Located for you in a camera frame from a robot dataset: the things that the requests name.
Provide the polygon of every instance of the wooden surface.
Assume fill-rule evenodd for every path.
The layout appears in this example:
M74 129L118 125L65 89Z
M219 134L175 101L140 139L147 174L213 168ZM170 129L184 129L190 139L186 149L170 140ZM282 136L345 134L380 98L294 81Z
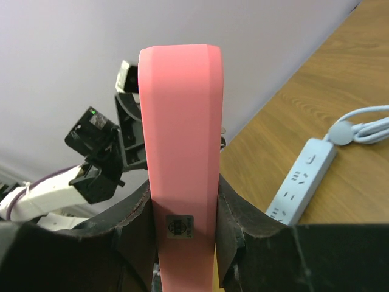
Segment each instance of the wooden surface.
M389 1L364 0L226 147L221 173L265 211L310 137L322 138L349 111L383 104L389 104ZM338 147L300 222L389 222L388 186L389 141Z

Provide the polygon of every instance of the wooden table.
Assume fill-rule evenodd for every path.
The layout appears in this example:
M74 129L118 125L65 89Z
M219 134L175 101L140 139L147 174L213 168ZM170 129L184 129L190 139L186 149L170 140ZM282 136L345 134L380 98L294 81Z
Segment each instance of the wooden table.
M221 173L265 211L310 137L323 137L349 111L383 104L389 104L389 1L364 0L226 147ZM389 222L389 140L337 150L300 222Z

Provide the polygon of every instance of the white power strip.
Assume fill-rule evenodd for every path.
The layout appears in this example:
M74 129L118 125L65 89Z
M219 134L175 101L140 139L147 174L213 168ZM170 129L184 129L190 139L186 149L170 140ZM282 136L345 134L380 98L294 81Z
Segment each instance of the white power strip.
M335 155L333 143L308 140L266 214L286 225L297 224Z

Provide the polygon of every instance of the wooden floor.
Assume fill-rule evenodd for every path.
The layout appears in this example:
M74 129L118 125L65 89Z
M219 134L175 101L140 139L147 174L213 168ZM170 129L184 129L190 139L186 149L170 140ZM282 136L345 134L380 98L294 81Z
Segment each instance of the wooden floor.
M389 104L389 1L364 0L226 147L221 173L265 211L310 137L323 137L348 111L383 104ZM339 147L300 222L388 222L388 187L389 141Z

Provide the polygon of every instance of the cable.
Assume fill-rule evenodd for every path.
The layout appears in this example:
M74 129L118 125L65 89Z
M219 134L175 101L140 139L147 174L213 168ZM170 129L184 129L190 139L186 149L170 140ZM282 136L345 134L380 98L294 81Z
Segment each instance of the cable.
M346 145L352 141L361 144L373 144L389 138L389 117L357 125L347 121L352 116L375 111L389 111L389 105L369 106L345 114L329 129L323 140L331 141L336 145Z
M29 191L31 191L34 187L36 187L38 184L40 183L43 183L45 180L49 179L49 178L53 178L54 176L57 176L57 175L60 175L64 172L67 172L68 170L76 167L77 165L73 165L73 166L70 166L70 167L66 167L65 169L61 169L61 170L57 170L56 172L53 172L39 180L37 180L36 182L33 182L32 184L30 184L28 186L28 189ZM14 206L16 205L16 203L18 202L18 200L24 196L26 194L26 191L27 191L27 187L24 188L22 191L20 191L10 202L8 208L7 208L7 213L5 215L5 219L7 221L11 221L11 212L12 212L12 209L14 208Z

